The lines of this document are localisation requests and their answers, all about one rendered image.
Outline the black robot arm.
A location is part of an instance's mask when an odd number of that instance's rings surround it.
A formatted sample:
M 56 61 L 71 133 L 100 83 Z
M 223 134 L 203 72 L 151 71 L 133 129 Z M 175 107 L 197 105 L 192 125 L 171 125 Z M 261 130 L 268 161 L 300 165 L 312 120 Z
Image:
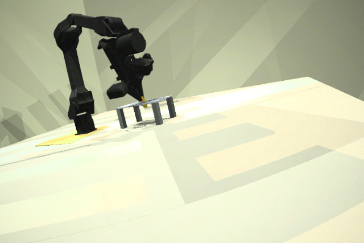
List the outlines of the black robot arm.
M 71 25 L 75 27 L 71 27 Z M 53 32 L 57 46 L 62 50 L 68 78 L 71 86 L 69 96 L 69 120 L 74 120 L 77 133 L 88 134 L 95 128 L 91 114 L 94 114 L 94 98 L 91 90 L 84 85 L 81 67 L 77 55 L 77 45 L 82 27 L 94 30 L 100 36 L 116 37 L 101 39 L 97 49 L 103 48 L 110 62 L 117 61 L 124 56 L 131 55 L 132 61 L 127 60 L 127 71 L 130 77 L 134 74 L 149 76 L 153 71 L 153 58 L 149 53 L 136 59 L 133 54 L 145 50 L 146 40 L 139 32 L 139 28 L 128 29 L 119 17 L 90 17 L 71 13 L 60 22 Z M 86 112 L 86 113 L 85 113 Z M 84 114 L 80 114 L 84 113 Z M 77 114 L 80 114 L 77 116 Z

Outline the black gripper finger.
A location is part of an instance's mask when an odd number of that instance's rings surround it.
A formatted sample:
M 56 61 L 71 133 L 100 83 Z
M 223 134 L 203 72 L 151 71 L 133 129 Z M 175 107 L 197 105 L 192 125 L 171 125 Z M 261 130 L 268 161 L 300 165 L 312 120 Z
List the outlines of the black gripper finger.
M 135 99 L 137 99 L 138 101 L 143 101 L 142 97 L 137 89 L 137 85 L 138 82 L 135 83 L 131 88 L 129 88 L 129 91 L 127 92 L 127 94 L 131 95 L 132 97 L 134 97 Z
M 144 75 L 141 75 L 138 79 L 133 80 L 134 83 L 138 82 L 137 89 L 138 89 L 141 96 L 143 96 L 143 94 L 144 94 L 143 93 L 143 87 L 142 87 L 143 78 L 144 78 Z M 144 98 L 144 96 L 143 96 L 143 98 Z

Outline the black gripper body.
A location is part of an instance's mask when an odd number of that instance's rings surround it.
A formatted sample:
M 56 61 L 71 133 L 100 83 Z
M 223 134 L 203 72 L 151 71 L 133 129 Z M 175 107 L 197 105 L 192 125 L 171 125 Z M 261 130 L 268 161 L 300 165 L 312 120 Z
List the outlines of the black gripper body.
M 107 96 L 110 99 L 123 97 L 126 95 L 126 93 L 129 91 L 129 88 L 131 88 L 134 85 L 133 80 L 138 79 L 141 75 L 134 74 L 134 76 L 130 77 L 127 71 L 127 60 L 130 59 L 131 61 L 131 55 L 124 56 L 123 58 L 111 62 L 110 69 L 114 69 L 117 73 L 118 77 L 116 78 L 117 81 L 121 80 L 120 83 L 113 84 L 108 90 L 107 90 Z

